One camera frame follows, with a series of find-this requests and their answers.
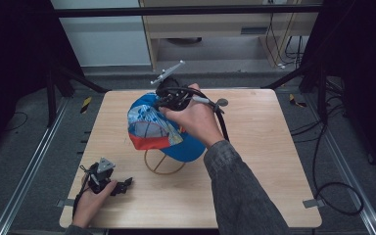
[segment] wooden table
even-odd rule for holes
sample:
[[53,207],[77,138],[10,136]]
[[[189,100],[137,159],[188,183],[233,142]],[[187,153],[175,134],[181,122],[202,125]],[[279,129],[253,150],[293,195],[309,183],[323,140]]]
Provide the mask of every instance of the wooden table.
[[[212,100],[226,98],[224,107],[230,141],[258,178],[270,199],[290,227],[317,227],[317,208],[306,209],[312,199],[307,179],[289,129],[272,90],[203,90]],[[125,195],[111,197],[93,219],[103,228],[216,228],[211,180],[203,156],[172,175],[158,175],[147,169],[145,151],[134,149],[127,134],[127,111],[147,91],[111,91],[104,98],[81,165],[90,167],[101,157],[117,167],[111,177],[134,183]],[[148,160],[163,154],[149,151]],[[161,171],[172,171],[180,163],[166,158]],[[83,176],[77,170],[69,198],[74,199]],[[60,224],[71,224],[72,207],[65,207]]]

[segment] floor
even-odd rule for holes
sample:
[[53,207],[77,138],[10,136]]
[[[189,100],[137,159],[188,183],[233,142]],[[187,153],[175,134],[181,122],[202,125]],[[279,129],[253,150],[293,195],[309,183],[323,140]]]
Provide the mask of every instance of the floor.
[[[296,43],[294,38],[289,52],[296,50]],[[175,73],[175,77],[183,83],[197,82],[202,87],[261,87],[295,68],[294,64],[285,69],[270,67],[262,46],[252,37],[203,38],[196,44],[162,40],[157,70],[109,76],[94,75],[88,78],[112,89],[152,88],[150,80],[159,75],[159,71],[184,60],[186,65]],[[299,132],[293,131],[294,129],[316,121],[315,112],[310,108],[313,106],[311,103],[315,92],[301,94],[296,89],[299,82],[297,77],[277,91],[285,119],[293,133]],[[61,208],[57,207],[57,203],[69,193],[82,152],[85,150],[88,131],[92,128],[103,100],[103,94],[97,94],[77,83],[74,87],[76,92],[73,98],[58,96],[59,106],[66,103],[65,113],[51,144],[44,151],[43,159],[39,162],[37,172],[33,174],[34,178],[30,181],[24,198],[16,208],[17,215],[10,222],[12,234],[61,234],[64,231],[58,224]],[[298,103],[307,104],[307,108],[291,104],[290,94],[295,95]],[[82,115],[79,110],[88,96],[92,97],[92,102],[87,113]],[[329,109],[339,105],[339,100],[331,100]],[[5,132],[0,140],[0,215],[17,190],[31,156],[45,134],[47,111],[43,107],[46,107],[45,90],[22,98],[18,102],[17,113],[8,123],[8,129],[12,130]],[[294,136],[312,190],[311,166],[316,143],[313,139],[319,135],[319,131],[320,128],[316,126],[309,132]],[[376,165],[368,163],[367,154],[352,128],[351,121],[345,118],[345,109],[339,108],[331,114],[328,131],[330,132],[325,134],[319,145],[316,162],[318,183],[346,181],[345,173],[340,170],[340,161],[335,157],[335,142],[340,148],[338,155],[344,156],[355,182],[359,184],[367,199],[367,206],[370,206],[374,211],[373,215],[376,215]],[[339,208],[350,211],[356,209],[354,198],[346,189],[329,188],[323,195]],[[371,213],[348,216],[339,214],[330,207],[320,208],[320,212],[323,224],[315,230],[316,234],[376,234],[376,231],[365,226],[365,216]],[[131,231],[121,231],[121,234],[125,234],[124,232],[132,234]],[[293,233],[311,234],[312,231],[294,229]]]

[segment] baseball cap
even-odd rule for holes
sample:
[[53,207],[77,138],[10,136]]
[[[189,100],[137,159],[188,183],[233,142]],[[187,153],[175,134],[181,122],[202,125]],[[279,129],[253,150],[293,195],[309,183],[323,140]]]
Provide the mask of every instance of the baseball cap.
[[154,104],[158,99],[155,93],[147,93],[137,99],[127,113],[127,130],[135,149],[159,149],[184,163],[196,160],[206,147],[157,111]]

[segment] white cabinet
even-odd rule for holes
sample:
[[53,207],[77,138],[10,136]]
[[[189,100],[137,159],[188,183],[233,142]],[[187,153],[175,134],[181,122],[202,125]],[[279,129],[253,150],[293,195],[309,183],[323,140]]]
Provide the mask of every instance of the white cabinet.
[[[52,0],[55,9],[139,7],[137,0]],[[85,68],[151,65],[141,17],[60,18]]]

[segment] cap stand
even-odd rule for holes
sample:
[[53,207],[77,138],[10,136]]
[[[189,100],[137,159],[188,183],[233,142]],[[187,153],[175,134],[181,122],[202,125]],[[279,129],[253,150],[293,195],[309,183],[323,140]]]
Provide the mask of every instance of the cap stand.
[[174,170],[174,171],[167,171],[167,172],[163,172],[163,171],[159,171],[159,167],[164,163],[164,160],[165,160],[165,158],[167,157],[167,155],[166,154],[164,154],[164,156],[161,158],[161,160],[156,164],[156,166],[154,166],[154,167],[151,167],[151,165],[148,163],[148,151],[149,150],[146,150],[145,151],[145,155],[144,155],[144,160],[145,160],[145,165],[146,165],[146,167],[151,171],[151,172],[153,172],[153,173],[155,173],[155,174],[159,174],[159,175],[170,175],[170,174],[175,174],[175,173],[177,173],[180,169],[182,169],[184,166],[185,166],[185,163],[182,163],[182,165],[181,166],[179,166],[176,170]]

